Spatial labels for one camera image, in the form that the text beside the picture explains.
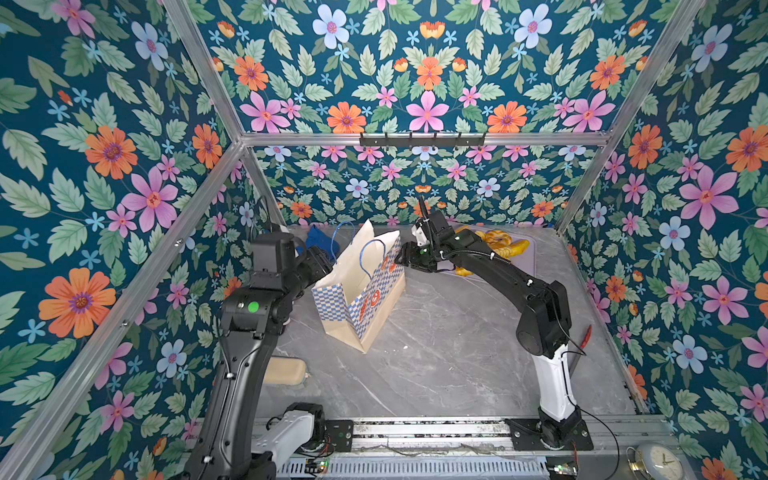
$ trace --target metal beam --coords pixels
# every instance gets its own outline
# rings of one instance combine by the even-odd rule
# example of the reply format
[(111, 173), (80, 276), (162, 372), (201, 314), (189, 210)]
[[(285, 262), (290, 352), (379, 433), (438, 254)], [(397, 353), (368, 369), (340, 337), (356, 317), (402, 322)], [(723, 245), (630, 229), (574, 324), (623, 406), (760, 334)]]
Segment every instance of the metal beam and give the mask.
[[(408, 133), (408, 134), (254, 134), (242, 136), (247, 147), (266, 147), (280, 145), (283, 147), (323, 146), (323, 145), (360, 145), (360, 139), (368, 145), (379, 144), (382, 147), (421, 147), (433, 144), (451, 143), (451, 146), (462, 145), (607, 145), (609, 135), (602, 131), (591, 133), (555, 132), (555, 133), (518, 133), (518, 134), (467, 134), (457, 133)], [(474, 139), (475, 143), (465, 143), (466, 138)]]
[(58, 440), (61, 432), (79, 407), (81, 400), (93, 388), (99, 372), (125, 337), (155, 286), (178, 254), (179, 245), (191, 234), (210, 202), (240, 159), (243, 147), (231, 146), (219, 163), (197, 189), (192, 200), (165, 232), (134, 279), (124, 290), (107, 317), (56, 383), (37, 416), (24, 430), (8, 454), (0, 462), (0, 478), (28, 480)]
[(200, 29), (192, 17), (189, 5), (186, 0), (165, 0), (165, 9), (168, 16), (176, 27), (176, 32), (184, 43), (187, 53), (190, 56), (192, 65), (200, 75), (203, 87), (208, 93), (214, 108), (218, 112), (224, 129), (227, 131), (232, 143), (240, 140), (240, 136), (245, 133), (243, 123), (237, 115), (237, 110), (230, 100), (227, 89), (221, 81), (219, 73), (214, 68), (214, 60), (208, 52), (208, 47), (200, 34)]
[(587, 198), (594, 182), (600, 177), (600, 173), (603, 171), (608, 159), (616, 151), (616, 147), (619, 145), (624, 132), (632, 125), (632, 121), (640, 110), (640, 106), (659, 79), (661, 70), (672, 57), (685, 32), (690, 28), (696, 13), (704, 7), (705, 1), (680, 0), (680, 3), (677, 4), (670, 21), (664, 27), (653, 51), (648, 56), (645, 68), (637, 77), (637, 81), (627, 99), (621, 104), (621, 108), (616, 114), (613, 124), (611, 124), (607, 144), (595, 154), (587, 171), (584, 172), (584, 176), (581, 177), (579, 185), (568, 200), (568, 206), (560, 216), (557, 225), (555, 225), (560, 235), (565, 234), (568, 224), (573, 220), (578, 209), (581, 208), (581, 204)]

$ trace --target checkered paper bag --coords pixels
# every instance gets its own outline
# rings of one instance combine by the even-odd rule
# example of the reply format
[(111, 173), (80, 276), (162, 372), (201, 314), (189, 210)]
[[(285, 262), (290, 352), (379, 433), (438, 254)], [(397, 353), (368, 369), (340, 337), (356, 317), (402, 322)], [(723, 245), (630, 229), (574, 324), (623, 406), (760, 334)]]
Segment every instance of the checkered paper bag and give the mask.
[(404, 268), (395, 263), (401, 246), (398, 231), (374, 237), (370, 221), (360, 228), (331, 273), (312, 288), (328, 335), (368, 352), (406, 288)]

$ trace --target pink flower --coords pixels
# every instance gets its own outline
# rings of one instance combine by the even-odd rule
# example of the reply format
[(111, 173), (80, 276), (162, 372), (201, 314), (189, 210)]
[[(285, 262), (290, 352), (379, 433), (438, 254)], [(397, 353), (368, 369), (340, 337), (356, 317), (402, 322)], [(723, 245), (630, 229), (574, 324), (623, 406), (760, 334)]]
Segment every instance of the pink flower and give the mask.
[(741, 339), (741, 343), (746, 348), (757, 352), (750, 355), (746, 361), (747, 365), (755, 369), (759, 369), (768, 362), (768, 329), (764, 326), (757, 329), (757, 338), (760, 339), (759, 342), (751, 336), (745, 336)]
[(227, 191), (227, 187), (224, 185), (221, 185), (221, 187), (219, 187), (219, 191), (216, 192), (216, 196), (214, 197), (214, 199), (210, 201), (210, 204), (215, 205), (215, 204), (218, 204), (219, 202), (223, 202), (224, 192), (226, 191)]
[(290, 122), (285, 117), (278, 115), (280, 101), (270, 100), (265, 106), (264, 99), (255, 91), (250, 92), (250, 101), (253, 105), (242, 104), (240, 110), (249, 117), (255, 117), (250, 121), (250, 127), (253, 131), (262, 131), (266, 127), (266, 131), (276, 134), (279, 132), (278, 127), (290, 126)]
[(624, 197), (626, 203), (629, 203), (630, 200), (635, 205), (640, 203), (640, 195), (648, 191), (648, 187), (642, 184), (643, 181), (645, 181), (645, 174), (640, 174), (636, 177), (634, 174), (629, 174), (629, 183), (621, 188), (622, 191), (627, 193), (626, 197)]
[(486, 11), (489, 8), (491, 8), (491, 0), (472, 0), (473, 5), (477, 5), (478, 3), (482, 2), (480, 5), (482, 7), (482, 11)]
[(608, 297), (600, 298), (600, 290), (594, 289), (592, 290), (592, 300), (594, 300), (594, 306), (598, 308), (598, 313), (600, 313), (600, 318), (602, 318), (604, 322), (610, 323), (611, 316), (608, 315), (608, 312), (606, 312), (605, 309), (611, 306), (611, 299), (609, 299)]
[(387, 90), (386, 87), (382, 87), (381, 92), (376, 94), (376, 98), (379, 99), (379, 106), (386, 105), (387, 107), (392, 107), (392, 102), (397, 101), (394, 88)]
[(762, 422), (766, 419), (766, 414), (768, 414), (768, 398), (765, 397), (765, 392), (763, 391), (762, 386), (755, 385), (753, 388), (754, 393), (749, 387), (741, 387), (741, 394), (746, 396), (746, 398), (741, 401), (741, 406), (747, 410), (752, 410), (752, 414), (755, 415), (755, 420)]
[(105, 405), (100, 409), (101, 417), (104, 418), (104, 423), (101, 424), (101, 433), (106, 432), (113, 425), (114, 430), (119, 432), (123, 428), (123, 419), (134, 415), (134, 407), (129, 406), (134, 401), (133, 393), (129, 393), (123, 398), (123, 392), (118, 390), (114, 393), (112, 401), (112, 405)]
[(386, 4), (388, 3), (390, 5), (394, 5), (395, 3), (397, 3), (397, 0), (377, 0), (376, 7), (382, 12), (384, 12), (384, 8), (386, 8)]
[(326, 165), (325, 164), (321, 165), (318, 162), (315, 162), (315, 164), (310, 168), (310, 170), (312, 171), (312, 176), (313, 177), (319, 177), (320, 180), (325, 178), (326, 175), (328, 174), (328, 170), (326, 169)]
[(756, 212), (761, 218), (755, 222), (755, 228), (768, 227), (768, 208), (758, 208)]
[(574, 104), (576, 100), (568, 100), (568, 97), (563, 98), (562, 103), (554, 106), (554, 116), (565, 118), (567, 114), (574, 112)]
[(611, 183), (615, 184), (626, 169), (624, 168), (624, 154), (618, 155), (616, 152), (611, 154), (611, 159), (608, 161), (608, 165), (605, 166), (605, 180), (611, 179)]
[(301, 118), (301, 112), (299, 112), (300, 108), (301, 108), (301, 105), (293, 104), (292, 98), (289, 98), (287, 101), (285, 100), (280, 101), (280, 113), (288, 114), (288, 120), (293, 120), (294, 118)]
[(227, 231), (227, 219), (221, 216), (221, 212), (211, 218), (214, 219), (214, 232), (221, 237)]
[(120, 236), (125, 238), (128, 236), (129, 230), (136, 230), (136, 224), (131, 220), (136, 217), (136, 212), (125, 211), (123, 204), (118, 204), (118, 208), (115, 211), (109, 210), (107, 217), (112, 222), (109, 224), (109, 231), (114, 232), (120, 230)]
[(149, 184), (139, 174), (131, 175), (131, 183), (141, 195), (128, 194), (122, 203), (134, 212), (143, 210), (139, 218), (141, 231), (152, 230), (155, 217), (161, 227), (170, 227), (176, 220), (176, 209), (168, 202), (176, 198), (179, 190), (173, 185), (163, 187), (163, 175), (155, 168), (149, 170)]
[(618, 337), (619, 340), (621, 340), (621, 345), (626, 345), (629, 343), (629, 337), (632, 336), (632, 332), (630, 332), (626, 326), (620, 326), (619, 331), (616, 334), (616, 337)]
[(523, 164), (520, 167), (520, 174), (523, 176), (523, 178), (526, 178), (528, 176), (536, 175), (536, 170), (538, 167), (536, 167), (536, 164), (533, 162), (529, 162), (527, 164)]
[(340, 158), (346, 158), (346, 152), (344, 151), (343, 145), (323, 147), (323, 152), (321, 155), (323, 158), (331, 157), (331, 161), (333, 163), (338, 162)]
[(144, 304), (144, 308), (141, 309), (138, 315), (136, 315), (136, 318), (134, 318), (134, 323), (136, 325), (141, 325), (144, 321), (144, 313), (149, 313), (152, 315), (153, 313), (157, 313), (157, 305), (152, 303), (150, 300), (154, 300), (157, 298), (157, 294), (160, 292), (159, 288), (155, 288), (154, 292), (152, 292), (152, 295), (147, 299), (147, 302)]
[(737, 286), (733, 290), (729, 291), (730, 284), (728, 279), (721, 276), (717, 279), (717, 290), (711, 285), (704, 285), (701, 290), (704, 295), (714, 299), (704, 302), (704, 310), (707, 312), (717, 312), (717, 318), (723, 325), (730, 323), (730, 314), (732, 313), (739, 318), (747, 318), (750, 314), (746, 312), (744, 306), (739, 305), (737, 302), (746, 298), (746, 288)]
[(664, 287), (664, 291), (669, 293), (667, 302), (672, 303), (673, 305), (677, 302), (677, 308), (683, 308), (686, 300), (690, 302), (693, 299), (690, 293), (686, 292), (686, 290), (688, 290), (687, 283), (678, 283), (677, 280), (672, 279), (672, 286)]
[(184, 286), (184, 282), (172, 283), (170, 285), (170, 295), (165, 300), (167, 302), (174, 303), (174, 310), (179, 308), (179, 303), (185, 305), (187, 303), (186, 295), (190, 292), (190, 289)]
[(386, 165), (382, 167), (382, 178), (386, 177), (387, 180), (392, 180), (394, 178), (400, 178), (400, 171), (402, 168), (397, 168), (395, 166), (395, 162), (390, 162), (389, 166)]
[(168, 157), (163, 155), (160, 157), (160, 160), (161, 162), (154, 167), (163, 174), (163, 180), (168, 180), (170, 178), (170, 181), (175, 182), (176, 176), (181, 172), (181, 170), (176, 167), (176, 159), (171, 157), (169, 160)]
[(678, 168), (677, 172), (683, 175), (683, 182), (688, 181), (688, 177), (692, 180), (696, 180), (699, 176), (699, 170), (701, 170), (703, 166), (704, 164), (699, 162), (699, 155), (696, 154), (690, 159), (688, 159), (688, 157), (683, 157), (683, 166)]
[(627, 232), (630, 235), (635, 233), (640, 229), (640, 227), (637, 225), (638, 218), (639, 217), (637, 215), (633, 215), (631, 212), (628, 213), (625, 218), (621, 219), (621, 222), (624, 224), (621, 230)]
[(238, 160), (235, 163), (235, 167), (230, 172), (230, 182), (235, 183), (236, 180), (243, 179), (243, 172), (240, 170), (241, 168), (243, 168), (243, 162)]
[(453, 180), (458, 180), (461, 177), (466, 177), (467, 172), (464, 170), (467, 169), (466, 165), (458, 165), (458, 162), (456, 162), (453, 167), (450, 167), (448, 169), (448, 178), (452, 178)]
[(429, 127), (432, 127), (433, 130), (442, 130), (442, 120), (438, 117), (445, 115), (448, 111), (448, 105), (435, 105), (435, 94), (431, 90), (427, 90), (422, 94), (421, 107), (417, 104), (410, 104), (406, 107), (406, 110), (409, 114), (416, 117), (411, 120), (409, 130), (416, 131), (424, 127), (424, 133), (427, 133)]
[(474, 158), (475, 165), (483, 160), (491, 160), (491, 152), (496, 150), (495, 145), (483, 145), (482, 147), (472, 147), (467, 153), (467, 158)]
[(371, 165), (376, 163), (377, 158), (384, 157), (384, 152), (379, 151), (379, 147), (359, 147), (356, 145), (355, 150), (362, 152), (357, 156), (358, 161), (364, 162), (367, 160)]
[(728, 191), (735, 183), (738, 174), (729, 172), (720, 175), (720, 178), (712, 184), (714, 172), (706, 165), (701, 168), (698, 175), (698, 187), (692, 184), (685, 184), (680, 187), (680, 195), (686, 200), (693, 200), (683, 207), (680, 217), (684, 219), (693, 218), (701, 210), (699, 222), (701, 226), (709, 230), (715, 224), (715, 209), (723, 214), (730, 214), (739, 209), (736, 199), (730, 195), (720, 195)]
[(587, 126), (592, 131), (600, 130), (600, 127), (603, 126), (603, 121), (599, 117), (610, 114), (614, 108), (616, 108), (616, 105), (614, 104), (603, 105), (602, 103), (604, 101), (605, 90), (599, 91), (598, 94), (592, 98), (591, 103), (587, 103), (585, 99), (579, 98), (574, 105), (574, 109), (577, 113), (566, 118), (563, 125), (566, 127), (573, 127), (576, 125), (574, 131), (585, 131)]
[(96, 378), (96, 383), (94, 384), (96, 390), (101, 390), (107, 385), (110, 370), (112, 370), (112, 373), (115, 375), (123, 375), (125, 373), (125, 362), (120, 360), (120, 358), (126, 356), (133, 346), (134, 344), (131, 342), (124, 342), (114, 351), (112, 359), (107, 363), (104, 369), (101, 370), (101, 373), (99, 373)]
[(477, 105), (479, 98), (480, 94), (477, 87), (472, 87), (462, 90), (462, 96), (458, 98), (458, 101), (463, 101), (464, 108), (467, 108), (469, 105)]
[(511, 160), (513, 163), (518, 161), (518, 158), (520, 157), (527, 157), (528, 156), (528, 146), (522, 146), (522, 145), (506, 145), (505, 148), (507, 149), (502, 157), (506, 158), (509, 157), (509, 160)]
[(96, 17), (84, 8), (81, 10), (81, 6), (80, 0), (58, 0), (58, 5), (51, 5), (51, 10), (67, 21), (69, 31), (73, 35), (80, 35), (82, 30), (87, 36), (96, 38), (93, 28), (89, 25), (96, 22)]

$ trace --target light blue flower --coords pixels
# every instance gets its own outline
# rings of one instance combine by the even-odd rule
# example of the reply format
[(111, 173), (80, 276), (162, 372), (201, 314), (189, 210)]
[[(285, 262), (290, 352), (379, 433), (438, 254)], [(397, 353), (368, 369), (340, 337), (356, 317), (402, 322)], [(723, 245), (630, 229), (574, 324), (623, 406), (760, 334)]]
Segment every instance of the light blue flower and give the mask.
[(78, 265), (85, 266), (89, 270), (93, 270), (94, 263), (101, 263), (101, 259), (98, 259), (98, 250), (94, 250), (92, 253), (89, 253), (87, 250), (80, 250), (80, 253), (83, 254), (83, 257), (85, 257), (85, 260), (80, 260), (80, 263)]
[(739, 411), (736, 412), (736, 415), (733, 416), (733, 419), (739, 422), (739, 427), (741, 428), (744, 428), (752, 423), (752, 419), (746, 416), (744, 409), (739, 409)]
[(136, 373), (136, 372), (138, 372), (138, 371), (139, 371), (139, 366), (141, 366), (141, 364), (142, 364), (142, 363), (144, 363), (144, 361), (143, 361), (143, 360), (141, 360), (141, 359), (140, 359), (140, 357), (139, 357), (138, 355), (136, 355), (136, 357), (135, 357), (133, 360), (131, 360), (130, 362), (128, 362), (128, 366), (129, 366), (129, 367), (131, 367), (131, 368), (128, 370), (128, 373), (129, 373), (129, 374), (131, 374), (131, 373)]
[(114, 16), (118, 20), (118, 23), (128, 23), (128, 20), (125, 18), (126, 17), (125, 12), (120, 10), (120, 8), (117, 6), (114, 7), (114, 13), (112, 14), (112, 16)]
[(154, 388), (161, 389), (163, 388), (163, 385), (165, 385), (165, 382), (168, 380), (168, 377), (166, 377), (165, 374), (162, 374), (154, 377), (154, 379), (157, 382), (154, 384)]
[(93, 40), (90, 40), (88, 42), (88, 45), (84, 43), (83, 49), (85, 50), (88, 58), (101, 63), (101, 55), (102, 55), (101, 50), (98, 49), (98, 45), (96, 45)]
[(711, 315), (709, 313), (705, 312), (699, 312), (698, 318), (696, 320), (701, 322), (701, 327), (704, 328), (705, 326), (712, 325), (712, 322), (710, 321)]
[(164, 61), (163, 65), (165, 65), (165, 76), (166, 77), (171, 77), (171, 78), (173, 78), (175, 80), (176, 79), (176, 75), (178, 75), (179, 72), (177, 72), (175, 70), (174, 64), (168, 63), (167, 61)]
[(520, 60), (523, 55), (527, 54), (528, 52), (523, 48), (522, 45), (519, 47), (512, 47), (512, 58), (517, 58)]
[(747, 475), (752, 475), (754, 478), (760, 477), (760, 467), (753, 464), (751, 458), (748, 458), (746, 462), (743, 463), (743, 465), (744, 465), (744, 468), (746, 468)]
[(659, 149), (659, 151), (665, 155), (669, 154), (672, 151), (672, 140), (662, 142), (661, 148)]
[(442, 39), (443, 43), (447, 43), (450, 47), (453, 45), (453, 42), (456, 41), (456, 30), (454, 31), (446, 31), (445, 32), (445, 38)]
[(186, 378), (187, 378), (187, 375), (189, 375), (189, 372), (190, 372), (190, 371), (189, 371), (189, 369), (188, 369), (188, 368), (187, 368), (187, 366), (185, 365), (185, 366), (183, 366), (183, 367), (181, 367), (181, 368), (179, 369), (178, 373), (176, 374), (176, 378), (177, 378), (178, 380), (184, 380), (184, 379), (186, 379)]
[(104, 228), (104, 224), (102, 222), (104, 222), (104, 217), (100, 216), (96, 212), (91, 215), (91, 218), (85, 219), (85, 223), (91, 225), (91, 230), (94, 232), (100, 228)]
[(687, 78), (693, 78), (694, 77), (694, 68), (696, 65), (690, 64), (688, 65), (683, 73), (680, 74), (680, 76), (685, 80)]
[(411, 46), (416, 45), (421, 40), (419, 40), (419, 32), (418, 31), (409, 31), (408, 32), (408, 38), (406, 38), (406, 41), (411, 42)]
[(640, 36), (640, 43), (645, 45), (646, 41), (649, 41), (653, 38), (655, 31), (656, 31), (655, 29), (644, 31), (643, 34)]
[(221, 45), (221, 42), (224, 41), (223, 38), (221, 38), (221, 32), (218, 30), (209, 30), (208, 33), (210, 33), (210, 40), (215, 41), (216, 45)]
[(136, 452), (129, 452), (128, 453), (128, 461), (123, 464), (123, 468), (127, 468), (128, 470), (133, 470), (134, 467), (139, 462), (139, 451)]
[(349, 47), (345, 47), (344, 45), (339, 44), (339, 47), (336, 49), (336, 51), (333, 52), (333, 54), (337, 57), (341, 57), (341, 60), (349, 58)]
[(240, 37), (240, 40), (246, 41), (250, 39), (250, 31), (243, 30), (243, 27), (237, 27), (237, 36)]
[(83, 107), (87, 107), (88, 104), (93, 101), (88, 98), (88, 90), (78, 90), (77, 88), (72, 88), (72, 93), (74, 93), (74, 98), (72, 98), (72, 101), (76, 104), (83, 104)]
[(115, 391), (120, 389), (120, 379), (113, 375), (112, 381), (107, 384), (107, 388), (110, 392), (115, 393)]
[(23, 235), (21, 233), (17, 233), (16, 235), (13, 236), (14, 240), (19, 240), (21, 242), (24, 242), (22, 243), (22, 248), (24, 250), (27, 250), (30, 245), (32, 245), (33, 247), (36, 247), (38, 243), (35, 241), (35, 238), (37, 237), (40, 237), (40, 234), (32, 233), (28, 227), (24, 228)]
[(52, 107), (48, 109), (48, 113), (51, 115), (56, 115), (56, 120), (61, 121), (62, 118), (69, 118), (69, 114), (67, 113), (67, 105), (63, 104), (60, 107), (56, 105), (56, 102), (53, 100), (49, 100), (48, 104)]
[(665, 359), (666, 359), (668, 362), (673, 362), (673, 361), (674, 361), (674, 358), (675, 358), (676, 356), (677, 356), (677, 352), (675, 352), (674, 350), (672, 350), (672, 348), (671, 348), (671, 347), (667, 347), (667, 349), (666, 349), (666, 350), (664, 350), (664, 358), (665, 358)]
[(696, 151), (696, 147), (698, 147), (699, 144), (695, 144), (693, 139), (689, 140), (687, 144), (683, 145), (683, 150), (685, 150), (685, 153), (692, 155)]
[(18, 333), (19, 336), (27, 337), (27, 343), (33, 343), (35, 337), (45, 335), (45, 332), (43, 331), (45, 322), (35, 323), (33, 319), (29, 319), (27, 325), (29, 325), (28, 329), (23, 329)]
[(71, 472), (70, 471), (66, 471), (61, 476), (61, 480), (75, 480), (78, 477), (78, 473), (80, 473), (80, 469), (79, 468), (76, 468), (75, 470), (72, 470)]
[(626, 26), (622, 25), (621, 28), (614, 30), (614, 38), (621, 40), (627, 34), (627, 30), (625, 28)]

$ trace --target orange flower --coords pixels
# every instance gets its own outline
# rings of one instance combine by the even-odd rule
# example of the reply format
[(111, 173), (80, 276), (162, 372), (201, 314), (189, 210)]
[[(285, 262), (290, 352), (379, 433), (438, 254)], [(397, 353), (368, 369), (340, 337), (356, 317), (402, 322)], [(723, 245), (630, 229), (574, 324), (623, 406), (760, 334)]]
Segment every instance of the orange flower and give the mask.
[(252, 57), (237, 57), (235, 60), (235, 74), (238, 74), (240, 83), (246, 85), (253, 91), (265, 90), (266, 84), (270, 83), (270, 78), (264, 73), (264, 66), (261, 62), (253, 62)]
[(419, 26), (419, 31), (424, 38), (440, 38), (445, 33), (445, 24), (443, 22), (424, 22)]
[(328, 113), (328, 126), (333, 127), (334, 134), (361, 134), (366, 126), (366, 118), (360, 115), (362, 111), (357, 105), (350, 107), (343, 101), (338, 107), (333, 105)]
[(608, 282), (605, 286), (605, 293), (608, 294), (608, 298), (616, 303), (619, 303), (624, 299), (624, 294), (626, 292), (627, 286), (624, 285), (624, 281), (621, 278), (612, 276), (610, 279), (608, 279)]
[(725, 468), (725, 465), (717, 458), (704, 459), (701, 475), (704, 475), (707, 480), (736, 480), (736, 474), (730, 468)]
[(96, 164), (95, 170), (103, 177), (111, 175), (115, 180), (120, 180), (123, 174), (129, 174), (139, 161), (136, 156), (134, 141), (125, 137), (125, 132), (115, 127), (112, 131), (109, 127), (98, 128), (99, 135), (88, 135), (85, 144), (88, 148), (85, 157), (92, 164)]
[(576, 250), (576, 247), (574, 247), (573, 245), (571, 245), (569, 243), (568, 244), (568, 252), (570, 252), (571, 257), (573, 257), (573, 259), (574, 259), (574, 262), (576, 262), (576, 264), (578, 264), (578, 251)]
[(163, 437), (160, 440), (157, 440), (157, 443), (154, 444), (154, 448), (152, 449), (152, 455), (158, 456), (159, 454), (163, 453), (165, 450), (165, 445), (168, 444), (168, 437)]
[(235, 27), (233, 27), (232, 24), (219, 22), (216, 25), (219, 25), (219, 30), (224, 34), (225, 37), (232, 38), (235, 36)]
[(623, 55), (619, 58), (616, 58), (616, 55), (611, 55), (605, 61), (601, 61), (589, 77), (592, 80), (592, 88), (595, 90), (598, 88), (607, 89), (619, 81), (619, 75), (624, 73), (625, 67)]
[(210, 129), (209, 124), (197, 125), (194, 128), (194, 134), (192, 146), (197, 149), (197, 159), (205, 164), (206, 168), (213, 168), (219, 163), (219, 157), (221, 157), (219, 135)]
[(544, 218), (547, 215), (551, 214), (554, 210), (554, 204), (550, 201), (543, 201), (539, 204), (536, 204), (531, 208), (531, 212), (533, 213), (534, 217), (540, 217)]
[(404, 72), (408, 70), (408, 61), (404, 58), (400, 58), (398, 61), (395, 62), (395, 70), (399, 72)]
[[(432, 207), (427, 205), (427, 215), (429, 215), (430, 211), (432, 211)], [(413, 207), (413, 213), (416, 214), (417, 217), (423, 217), (422, 208), (418, 204), (416, 204), (416, 206)]]
[(646, 125), (632, 137), (632, 145), (629, 147), (629, 155), (632, 158), (629, 163), (633, 167), (643, 170), (659, 158), (656, 150), (661, 148), (660, 133), (661, 130), (656, 125)]
[[(763, 278), (768, 282), (768, 272), (763, 274)], [(766, 300), (765, 303), (760, 304), (760, 311), (768, 318), (768, 284), (758, 283), (755, 285), (755, 296), (758, 300)]]
[(629, 375), (632, 377), (634, 384), (637, 386), (637, 391), (640, 392), (643, 400), (647, 399), (648, 391), (643, 388), (645, 386), (645, 379), (641, 374), (637, 373), (637, 369), (634, 368), (634, 366), (629, 365), (627, 369), (629, 369)]
[(109, 279), (102, 272), (94, 273), (87, 268), (69, 270), (69, 281), (57, 276), (45, 286), (45, 292), (54, 299), (42, 300), (40, 320), (54, 319), (48, 325), (48, 331), (63, 338), (72, 331), (76, 339), (89, 336), (94, 332), (94, 323), (101, 321), (109, 313), (105, 305), (114, 303), (114, 288), (105, 288)]
[(527, 112), (525, 107), (518, 106), (516, 101), (508, 102), (506, 108), (499, 105), (494, 109), (494, 114), (488, 117), (488, 131), (492, 134), (516, 134), (528, 121), (528, 117), (523, 117)]
[(423, 86), (425, 90), (432, 90), (435, 85), (440, 85), (442, 67), (438, 65), (437, 58), (427, 57), (416, 69), (416, 74), (419, 76), (419, 85)]
[(66, 92), (64, 92), (63, 90), (59, 90), (56, 93), (58, 93), (58, 97), (61, 99), (61, 101), (63, 101), (70, 107), (74, 107), (74, 104), (72, 103), (72, 97), (67, 95)]
[(243, 282), (239, 278), (233, 276), (227, 281), (227, 288), (224, 289), (224, 298), (229, 298), (236, 289), (243, 286)]
[(768, 125), (759, 125), (757, 130), (745, 128), (728, 145), (731, 151), (725, 156), (726, 162), (733, 165), (737, 172), (754, 172), (760, 169), (764, 161), (768, 161)]
[(309, 218), (312, 216), (312, 208), (304, 202), (294, 202), (290, 206), (290, 211), (298, 218)]
[(456, 57), (453, 59), (453, 63), (451, 63), (451, 68), (455, 72), (464, 71), (467, 69), (467, 62), (463, 58)]
[(635, 38), (639, 34), (643, 33), (643, 30), (645, 30), (645, 25), (648, 25), (648, 22), (645, 20), (638, 20), (637, 22), (633, 23), (632, 26), (629, 27), (629, 36)]

